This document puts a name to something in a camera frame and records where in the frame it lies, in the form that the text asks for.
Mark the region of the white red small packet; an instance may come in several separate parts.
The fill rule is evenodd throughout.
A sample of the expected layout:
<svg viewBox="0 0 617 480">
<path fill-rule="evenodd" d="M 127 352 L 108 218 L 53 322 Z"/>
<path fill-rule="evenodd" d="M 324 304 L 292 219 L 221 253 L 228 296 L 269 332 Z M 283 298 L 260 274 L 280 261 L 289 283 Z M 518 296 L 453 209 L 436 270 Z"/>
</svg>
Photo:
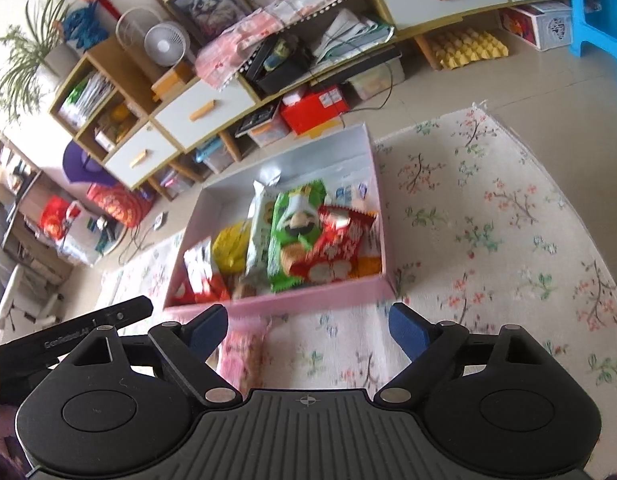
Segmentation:
<svg viewBox="0 0 617 480">
<path fill-rule="evenodd" d="M 205 237 L 186 250 L 184 262 L 197 304 L 212 304 L 230 299 L 228 287 L 212 256 L 211 237 Z"/>
</svg>

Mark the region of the pink rice cracker packet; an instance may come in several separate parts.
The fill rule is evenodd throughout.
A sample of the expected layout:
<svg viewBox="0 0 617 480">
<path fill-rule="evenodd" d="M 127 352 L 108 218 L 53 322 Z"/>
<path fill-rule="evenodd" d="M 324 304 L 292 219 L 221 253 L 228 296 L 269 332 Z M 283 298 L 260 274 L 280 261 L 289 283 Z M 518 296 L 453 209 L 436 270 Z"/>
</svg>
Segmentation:
<svg viewBox="0 0 617 480">
<path fill-rule="evenodd" d="M 218 349 L 217 373 L 245 398 L 262 385 L 266 339 L 270 323 L 264 318 L 232 320 Z"/>
</svg>

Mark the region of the orange white small packet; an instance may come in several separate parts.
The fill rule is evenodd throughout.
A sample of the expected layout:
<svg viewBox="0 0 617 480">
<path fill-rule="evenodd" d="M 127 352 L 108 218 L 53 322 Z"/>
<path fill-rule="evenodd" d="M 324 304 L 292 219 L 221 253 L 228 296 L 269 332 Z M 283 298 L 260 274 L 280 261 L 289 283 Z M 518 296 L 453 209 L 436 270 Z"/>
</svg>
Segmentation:
<svg viewBox="0 0 617 480">
<path fill-rule="evenodd" d="M 356 275 L 359 278 L 382 273 L 382 258 L 380 256 L 359 256 L 357 258 Z"/>
</svg>

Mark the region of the yellow snack packet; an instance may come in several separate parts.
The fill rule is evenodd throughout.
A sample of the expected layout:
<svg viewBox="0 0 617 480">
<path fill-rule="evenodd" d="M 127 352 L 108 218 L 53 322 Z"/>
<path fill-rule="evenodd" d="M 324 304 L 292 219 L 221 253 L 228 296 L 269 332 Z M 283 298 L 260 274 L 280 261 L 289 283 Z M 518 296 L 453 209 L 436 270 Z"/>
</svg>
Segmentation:
<svg viewBox="0 0 617 480">
<path fill-rule="evenodd" d="M 240 274 L 246 269 L 251 220 L 241 220 L 218 233 L 212 245 L 212 257 L 223 274 Z"/>
</svg>

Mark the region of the silver cracker packet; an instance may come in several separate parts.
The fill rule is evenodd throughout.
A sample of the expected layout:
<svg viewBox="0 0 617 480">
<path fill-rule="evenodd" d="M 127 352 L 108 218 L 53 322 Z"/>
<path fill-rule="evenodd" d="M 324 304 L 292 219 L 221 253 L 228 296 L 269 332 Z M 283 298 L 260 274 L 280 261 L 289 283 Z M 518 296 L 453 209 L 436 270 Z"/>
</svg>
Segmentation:
<svg viewBox="0 0 617 480">
<path fill-rule="evenodd" d="M 248 218 L 251 220 L 248 248 L 246 248 L 246 270 L 244 280 L 255 290 L 268 284 L 267 263 L 270 233 L 274 207 L 278 192 L 261 182 L 254 181 L 254 196 L 251 200 Z"/>
</svg>

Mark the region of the green chips packet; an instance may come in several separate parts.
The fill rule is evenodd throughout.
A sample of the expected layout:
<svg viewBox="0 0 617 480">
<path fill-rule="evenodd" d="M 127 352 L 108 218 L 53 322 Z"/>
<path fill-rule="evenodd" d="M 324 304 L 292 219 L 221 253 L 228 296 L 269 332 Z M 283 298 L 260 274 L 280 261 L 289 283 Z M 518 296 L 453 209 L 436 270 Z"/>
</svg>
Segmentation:
<svg viewBox="0 0 617 480">
<path fill-rule="evenodd" d="M 318 209 L 326 194 L 324 182 L 317 179 L 277 196 L 267 263 L 272 292 L 283 292 L 303 282 L 290 274 L 290 266 L 306 255 L 322 233 Z"/>
</svg>

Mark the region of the blue white bread packet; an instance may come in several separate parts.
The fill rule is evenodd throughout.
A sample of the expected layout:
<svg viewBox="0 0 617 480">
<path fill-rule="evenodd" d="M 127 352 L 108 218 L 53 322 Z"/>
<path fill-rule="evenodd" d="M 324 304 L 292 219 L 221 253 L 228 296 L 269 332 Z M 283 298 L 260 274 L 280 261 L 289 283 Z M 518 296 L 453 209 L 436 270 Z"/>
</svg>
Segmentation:
<svg viewBox="0 0 617 480">
<path fill-rule="evenodd" d="M 359 211 L 368 210 L 368 198 L 368 185 L 365 182 L 342 184 L 333 192 L 333 203 L 335 205 Z"/>
</svg>

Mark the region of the floral table cloth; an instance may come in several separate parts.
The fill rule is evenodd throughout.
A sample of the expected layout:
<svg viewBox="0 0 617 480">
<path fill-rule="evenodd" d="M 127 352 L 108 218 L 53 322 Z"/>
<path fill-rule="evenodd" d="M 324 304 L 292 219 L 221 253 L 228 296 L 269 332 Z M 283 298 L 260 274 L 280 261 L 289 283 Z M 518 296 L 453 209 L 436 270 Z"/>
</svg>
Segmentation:
<svg viewBox="0 0 617 480">
<path fill-rule="evenodd" d="M 397 300 L 432 322 L 451 320 L 472 332 L 525 326 L 601 411 L 587 471 L 594 479 L 617 478 L 617 285 L 557 184 L 476 106 L 376 146 Z M 97 308 L 151 298 L 153 318 L 129 334 L 165 318 L 160 311 L 183 237 L 104 274 Z M 282 310 L 264 321 L 265 342 L 255 347 L 260 385 L 365 388 L 373 396 L 407 363 L 388 333 L 393 301 Z"/>
</svg>

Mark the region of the pink cardboard box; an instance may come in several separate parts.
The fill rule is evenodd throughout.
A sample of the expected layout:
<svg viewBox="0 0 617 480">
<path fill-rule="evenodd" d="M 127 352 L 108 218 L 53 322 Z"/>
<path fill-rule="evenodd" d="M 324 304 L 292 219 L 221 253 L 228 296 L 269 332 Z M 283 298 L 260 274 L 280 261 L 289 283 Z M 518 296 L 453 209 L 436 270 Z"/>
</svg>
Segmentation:
<svg viewBox="0 0 617 480">
<path fill-rule="evenodd" d="M 386 213 L 363 125 L 220 179 L 197 199 L 164 310 L 188 322 L 295 314 L 395 297 Z"/>
</svg>

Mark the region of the red lantern bag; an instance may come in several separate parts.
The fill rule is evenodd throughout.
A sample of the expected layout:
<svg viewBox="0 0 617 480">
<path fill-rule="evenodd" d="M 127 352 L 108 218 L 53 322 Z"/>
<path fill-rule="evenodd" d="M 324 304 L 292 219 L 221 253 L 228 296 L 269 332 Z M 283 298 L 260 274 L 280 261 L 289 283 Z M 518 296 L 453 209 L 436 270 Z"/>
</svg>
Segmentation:
<svg viewBox="0 0 617 480">
<path fill-rule="evenodd" d="M 153 193 L 131 191 L 122 184 L 106 186 L 93 183 L 88 188 L 87 197 L 114 220 L 130 229 L 141 224 L 156 201 Z"/>
</svg>

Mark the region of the clear storage bin blue lid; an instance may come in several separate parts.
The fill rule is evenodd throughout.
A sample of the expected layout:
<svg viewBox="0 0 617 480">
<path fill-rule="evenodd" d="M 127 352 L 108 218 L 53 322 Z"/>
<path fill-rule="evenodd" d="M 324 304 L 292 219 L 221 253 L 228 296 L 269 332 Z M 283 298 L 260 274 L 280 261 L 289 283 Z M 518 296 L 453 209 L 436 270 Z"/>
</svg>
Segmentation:
<svg viewBox="0 0 617 480">
<path fill-rule="evenodd" d="M 207 166 L 214 174 L 221 174 L 234 163 L 228 148 L 218 136 L 194 150 L 194 161 Z"/>
</svg>

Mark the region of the purple hat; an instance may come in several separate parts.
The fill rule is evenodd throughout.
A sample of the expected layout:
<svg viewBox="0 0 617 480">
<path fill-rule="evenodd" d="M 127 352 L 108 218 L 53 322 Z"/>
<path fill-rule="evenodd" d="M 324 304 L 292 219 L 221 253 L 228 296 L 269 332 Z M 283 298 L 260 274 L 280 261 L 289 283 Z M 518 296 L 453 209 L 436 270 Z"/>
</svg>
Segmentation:
<svg viewBox="0 0 617 480">
<path fill-rule="evenodd" d="M 113 186 L 118 183 L 115 177 L 92 158 L 80 145 L 71 141 L 64 150 L 62 169 L 70 183 L 100 184 Z"/>
</svg>

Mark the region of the wooden tv cabinet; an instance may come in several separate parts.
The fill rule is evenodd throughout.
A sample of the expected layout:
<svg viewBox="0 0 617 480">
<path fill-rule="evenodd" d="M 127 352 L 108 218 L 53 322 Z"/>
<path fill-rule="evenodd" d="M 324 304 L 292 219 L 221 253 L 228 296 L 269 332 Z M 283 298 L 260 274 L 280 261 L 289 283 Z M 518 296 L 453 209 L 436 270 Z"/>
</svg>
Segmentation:
<svg viewBox="0 0 617 480">
<path fill-rule="evenodd" d="M 307 86 L 323 122 L 343 112 L 347 67 L 363 70 L 412 39 L 432 67 L 429 32 L 482 12 L 549 0 L 276 0 L 242 15 L 239 0 L 156 0 L 162 20 L 118 21 L 66 76 L 50 114 L 69 133 L 66 166 L 93 162 L 97 180 L 168 194 L 161 174 L 194 175 L 191 156 L 217 142 L 239 160 L 239 122 Z"/>
</svg>

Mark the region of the red shoe box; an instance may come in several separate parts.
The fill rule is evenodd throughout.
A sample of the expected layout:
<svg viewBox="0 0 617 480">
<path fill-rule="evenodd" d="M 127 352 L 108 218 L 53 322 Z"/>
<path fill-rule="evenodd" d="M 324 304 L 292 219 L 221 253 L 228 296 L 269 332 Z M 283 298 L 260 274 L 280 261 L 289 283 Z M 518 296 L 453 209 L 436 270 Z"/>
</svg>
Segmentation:
<svg viewBox="0 0 617 480">
<path fill-rule="evenodd" d="M 281 98 L 280 114 L 291 130 L 304 134 L 350 110 L 339 86 L 300 88 Z"/>
</svg>

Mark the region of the clear bin under cabinet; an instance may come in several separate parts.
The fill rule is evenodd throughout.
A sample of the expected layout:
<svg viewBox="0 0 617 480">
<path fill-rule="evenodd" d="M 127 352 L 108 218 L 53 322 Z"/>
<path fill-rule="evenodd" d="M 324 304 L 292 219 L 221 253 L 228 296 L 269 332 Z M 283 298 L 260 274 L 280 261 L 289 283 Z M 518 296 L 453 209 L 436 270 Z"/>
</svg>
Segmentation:
<svg viewBox="0 0 617 480">
<path fill-rule="evenodd" d="M 345 82 L 353 88 L 359 99 L 367 101 L 381 92 L 390 90 L 396 84 L 401 84 L 404 80 L 401 58 L 391 58 L 388 62 L 371 67 Z"/>
</svg>

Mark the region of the black open case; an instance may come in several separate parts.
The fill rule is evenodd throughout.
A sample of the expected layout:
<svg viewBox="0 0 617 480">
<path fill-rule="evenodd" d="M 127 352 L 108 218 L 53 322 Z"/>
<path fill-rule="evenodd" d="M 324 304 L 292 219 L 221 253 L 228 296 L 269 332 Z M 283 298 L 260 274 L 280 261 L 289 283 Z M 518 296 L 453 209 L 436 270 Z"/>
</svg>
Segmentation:
<svg viewBox="0 0 617 480">
<path fill-rule="evenodd" d="M 260 96 L 270 96 L 305 75 L 313 60 L 298 36 L 287 32 L 268 36 L 254 53 L 244 78 Z"/>
</svg>

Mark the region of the yellow egg tray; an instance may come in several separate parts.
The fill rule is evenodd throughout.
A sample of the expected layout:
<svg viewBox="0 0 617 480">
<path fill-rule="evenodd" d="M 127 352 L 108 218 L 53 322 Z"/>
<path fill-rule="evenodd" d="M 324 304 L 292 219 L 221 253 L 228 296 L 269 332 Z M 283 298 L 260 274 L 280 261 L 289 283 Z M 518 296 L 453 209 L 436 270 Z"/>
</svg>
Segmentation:
<svg viewBox="0 0 617 480">
<path fill-rule="evenodd" d="M 456 70 L 471 63 L 508 58 L 509 50 L 491 32 L 473 28 L 441 32 L 430 39 L 435 59 L 444 70 Z"/>
</svg>

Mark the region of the white desk fan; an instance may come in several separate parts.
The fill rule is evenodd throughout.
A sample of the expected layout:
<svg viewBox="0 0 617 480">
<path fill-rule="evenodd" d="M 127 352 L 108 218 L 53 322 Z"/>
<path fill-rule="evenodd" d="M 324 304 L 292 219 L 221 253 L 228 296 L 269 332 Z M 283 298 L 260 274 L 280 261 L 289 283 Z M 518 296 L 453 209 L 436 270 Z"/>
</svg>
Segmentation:
<svg viewBox="0 0 617 480">
<path fill-rule="evenodd" d="M 194 62 L 188 32 L 174 21 L 161 18 L 147 6 L 134 6 L 121 15 L 115 36 L 137 61 L 171 68 L 182 61 Z"/>
</svg>

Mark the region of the pink table runner cloth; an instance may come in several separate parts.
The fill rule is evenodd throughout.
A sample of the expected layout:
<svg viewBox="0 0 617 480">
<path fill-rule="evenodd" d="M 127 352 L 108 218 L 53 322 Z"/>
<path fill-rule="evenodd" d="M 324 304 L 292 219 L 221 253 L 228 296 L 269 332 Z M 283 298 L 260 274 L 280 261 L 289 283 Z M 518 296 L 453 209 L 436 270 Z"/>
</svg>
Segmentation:
<svg viewBox="0 0 617 480">
<path fill-rule="evenodd" d="M 255 47 L 283 30 L 345 0 L 274 0 L 230 26 L 197 54 L 198 78 L 223 89 L 251 58 Z"/>
</svg>

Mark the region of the green potted plant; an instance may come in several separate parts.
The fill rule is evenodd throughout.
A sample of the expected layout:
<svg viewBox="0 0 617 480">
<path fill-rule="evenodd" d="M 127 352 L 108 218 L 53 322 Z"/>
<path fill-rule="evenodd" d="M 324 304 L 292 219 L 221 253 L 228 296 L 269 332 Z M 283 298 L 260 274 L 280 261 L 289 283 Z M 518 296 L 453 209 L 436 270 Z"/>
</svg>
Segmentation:
<svg viewBox="0 0 617 480">
<path fill-rule="evenodd" d="M 37 72 L 41 67 L 56 72 L 47 58 L 55 48 L 69 47 L 66 20 L 72 10 L 70 0 L 28 0 L 24 23 L 10 25 L 0 36 L 8 53 L 6 66 L 0 68 L 0 111 L 10 122 L 39 111 L 43 93 Z"/>
</svg>

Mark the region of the white patterned storage box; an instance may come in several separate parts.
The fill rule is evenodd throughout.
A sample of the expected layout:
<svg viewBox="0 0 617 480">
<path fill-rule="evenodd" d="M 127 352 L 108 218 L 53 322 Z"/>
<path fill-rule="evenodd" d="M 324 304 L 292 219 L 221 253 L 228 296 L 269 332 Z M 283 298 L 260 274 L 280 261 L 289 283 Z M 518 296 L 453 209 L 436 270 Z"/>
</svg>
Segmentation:
<svg viewBox="0 0 617 480">
<path fill-rule="evenodd" d="M 547 51 L 572 44 L 572 9 L 563 0 L 508 6 L 499 9 L 499 26 L 505 32 Z"/>
</svg>

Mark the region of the cat picture frame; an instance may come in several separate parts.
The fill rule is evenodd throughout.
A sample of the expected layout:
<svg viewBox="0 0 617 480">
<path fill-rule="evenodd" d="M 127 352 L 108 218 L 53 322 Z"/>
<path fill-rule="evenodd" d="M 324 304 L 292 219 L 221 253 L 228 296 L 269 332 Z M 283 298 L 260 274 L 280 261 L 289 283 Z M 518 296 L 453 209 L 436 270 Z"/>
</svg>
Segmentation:
<svg viewBox="0 0 617 480">
<path fill-rule="evenodd" d="M 249 0 L 156 0 L 199 47 L 222 35 L 253 12 Z"/>
</svg>

